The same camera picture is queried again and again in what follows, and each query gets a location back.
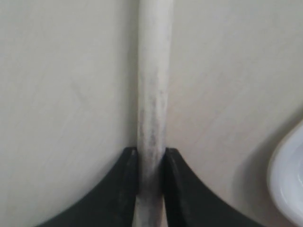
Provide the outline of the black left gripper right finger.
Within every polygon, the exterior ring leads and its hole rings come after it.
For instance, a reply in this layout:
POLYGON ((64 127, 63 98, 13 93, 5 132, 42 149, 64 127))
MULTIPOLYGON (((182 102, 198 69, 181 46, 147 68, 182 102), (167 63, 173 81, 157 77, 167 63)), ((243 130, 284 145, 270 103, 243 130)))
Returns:
POLYGON ((162 166, 162 191, 169 227, 260 225, 213 193, 187 165, 177 149, 166 149, 162 166))

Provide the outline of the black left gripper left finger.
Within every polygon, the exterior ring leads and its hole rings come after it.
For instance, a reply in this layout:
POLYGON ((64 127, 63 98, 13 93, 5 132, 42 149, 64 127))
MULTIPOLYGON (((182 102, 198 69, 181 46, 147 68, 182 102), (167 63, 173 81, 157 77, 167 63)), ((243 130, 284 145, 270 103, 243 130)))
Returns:
POLYGON ((138 189, 138 152, 125 148, 108 172, 86 196, 42 223, 43 227, 130 227, 138 189))

